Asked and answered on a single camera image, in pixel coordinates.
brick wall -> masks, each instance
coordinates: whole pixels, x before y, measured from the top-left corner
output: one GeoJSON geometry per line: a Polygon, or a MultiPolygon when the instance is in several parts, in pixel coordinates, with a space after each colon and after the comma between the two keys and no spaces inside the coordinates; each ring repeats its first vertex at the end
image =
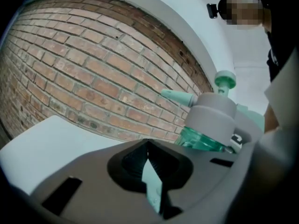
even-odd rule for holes
{"type": "Polygon", "coordinates": [[[163,88],[211,91],[170,30],[118,0],[33,2],[0,54],[0,118],[13,137],[56,114],[118,140],[174,141],[188,108],[163,88]]]}

person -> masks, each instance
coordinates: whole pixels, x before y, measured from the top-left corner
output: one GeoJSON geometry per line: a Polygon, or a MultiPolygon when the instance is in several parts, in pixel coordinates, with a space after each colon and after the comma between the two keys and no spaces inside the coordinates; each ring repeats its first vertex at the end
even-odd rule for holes
{"type": "MultiPolygon", "coordinates": [[[[218,12],[230,25],[263,26],[271,45],[267,64],[272,82],[297,45],[296,0],[220,0],[218,12]]],[[[278,127],[270,105],[264,117],[265,132],[278,127]]]]}

spray bottle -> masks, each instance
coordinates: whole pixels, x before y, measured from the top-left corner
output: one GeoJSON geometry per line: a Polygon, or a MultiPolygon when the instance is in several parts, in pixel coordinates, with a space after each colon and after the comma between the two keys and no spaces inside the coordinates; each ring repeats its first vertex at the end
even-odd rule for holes
{"type": "Polygon", "coordinates": [[[227,70],[215,76],[218,93],[196,95],[162,90],[161,95],[190,107],[185,127],[175,144],[205,151],[234,153],[230,139],[235,130],[237,106],[228,98],[229,89],[236,86],[235,75],[227,70]]]}

green liquid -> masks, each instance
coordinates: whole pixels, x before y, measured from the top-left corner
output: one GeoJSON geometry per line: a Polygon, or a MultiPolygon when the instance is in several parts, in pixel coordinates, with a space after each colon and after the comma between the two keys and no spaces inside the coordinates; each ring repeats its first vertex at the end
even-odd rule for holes
{"type": "Polygon", "coordinates": [[[200,149],[204,151],[216,151],[216,152],[224,152],[224,147],[225,147],[221,143],[189,127],[183,128],[180,136],[174,143],[184,147],[191,147],[191,148],[200,149]]]}

black slot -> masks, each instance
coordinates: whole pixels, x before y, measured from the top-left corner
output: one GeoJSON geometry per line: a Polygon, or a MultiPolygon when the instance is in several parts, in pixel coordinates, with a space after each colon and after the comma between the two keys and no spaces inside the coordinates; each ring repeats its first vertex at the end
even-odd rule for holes
{"type": "Polygon", "coordinates": [[[234,164],[234,162],[232,162],[232,161],[227,161],[227,160],[217,159],[217,158],[211,159],[210,162],[221,165],[221,166],[225,166],[228,168],[230,168],[234,164]]]}
{"type": "Polygon", "coordinates": [[[42,203],[50,212],[60,215],[71,197],[75,194],[82,180],[69,177],[42,203]]]}

